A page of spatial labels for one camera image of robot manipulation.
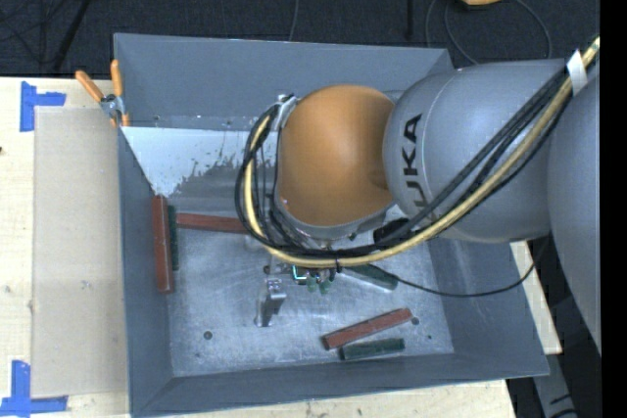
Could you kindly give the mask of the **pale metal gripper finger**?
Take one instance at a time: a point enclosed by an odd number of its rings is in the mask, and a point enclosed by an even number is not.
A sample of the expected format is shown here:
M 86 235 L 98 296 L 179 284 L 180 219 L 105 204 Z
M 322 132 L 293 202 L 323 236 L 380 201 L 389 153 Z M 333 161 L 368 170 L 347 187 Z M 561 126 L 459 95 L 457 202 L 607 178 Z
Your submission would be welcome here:
M 281 279 L 269 279 L 267 281 L 267 325 L 270 325 L 284 301 L 287 298 L 283 281 Z
M 273 315 L 273 284 L 265 278 L 260 286 L 256 300 L 254 323 L 257 327 L 268 327 Z

